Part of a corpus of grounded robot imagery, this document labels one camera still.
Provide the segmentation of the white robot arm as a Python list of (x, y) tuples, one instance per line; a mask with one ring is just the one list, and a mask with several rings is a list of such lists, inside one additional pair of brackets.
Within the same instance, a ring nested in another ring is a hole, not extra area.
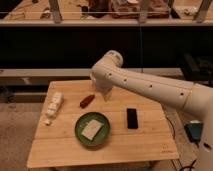
[(192, 114), (203, 122), (195, 171), (213, 169), (213, 88), (198, 83), (133, 72), (122, 68), (123, 57), (108, 51), (91, 68), (98, 91), (107, 94), (117, 86), (172, 108)]

